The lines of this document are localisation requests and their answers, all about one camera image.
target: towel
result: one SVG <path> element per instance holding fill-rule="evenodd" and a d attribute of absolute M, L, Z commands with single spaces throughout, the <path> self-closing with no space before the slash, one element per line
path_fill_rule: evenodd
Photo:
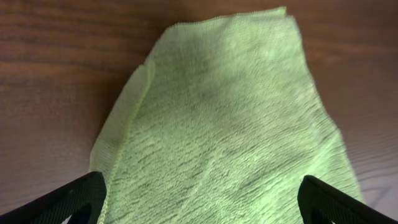
<path fill-rule="evenodd" d="M 90 157 L 98 223 L 302 223 L 314 175 L 362 200 L 285 8 L 169 27 Z"/>

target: wooden table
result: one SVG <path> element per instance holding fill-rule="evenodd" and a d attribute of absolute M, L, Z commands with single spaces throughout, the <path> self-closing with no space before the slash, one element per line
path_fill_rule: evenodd
<path fill-rule="evenodd" d="M 166 27 L 286 5 L 365 199 L 398 219 L 398 1 L 0 1 L 0 213 L 88 170 L 126 80 Z"/>

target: wood grain surface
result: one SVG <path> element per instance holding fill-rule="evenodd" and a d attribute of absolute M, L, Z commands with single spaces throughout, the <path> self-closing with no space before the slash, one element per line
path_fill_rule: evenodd
<path fill-rule="evenodd" d="M 398 219 L 398 1 L 1 0 L 0 213 L 88 171 L 124 83 L 166 27 L 287 6 L 368 205 Z"/>

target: cloth fold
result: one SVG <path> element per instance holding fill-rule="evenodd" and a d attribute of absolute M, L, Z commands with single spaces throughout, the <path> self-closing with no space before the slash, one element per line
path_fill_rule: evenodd
<path fill-rule="evenodd" d="M 108 191 L 99 223 L 302 223 L 307 174 L 362 200 L 284 7 L 168 28 L 90 170 Z"/>

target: cloth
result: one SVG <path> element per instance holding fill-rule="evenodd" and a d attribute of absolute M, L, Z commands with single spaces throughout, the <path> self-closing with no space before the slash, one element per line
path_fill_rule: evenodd
<path fill-rule="evenodd" d="M 168 28 L 100 133 L 99 223 L 302 223 L 310 174 L 362 200 L 285 8 Z"/>

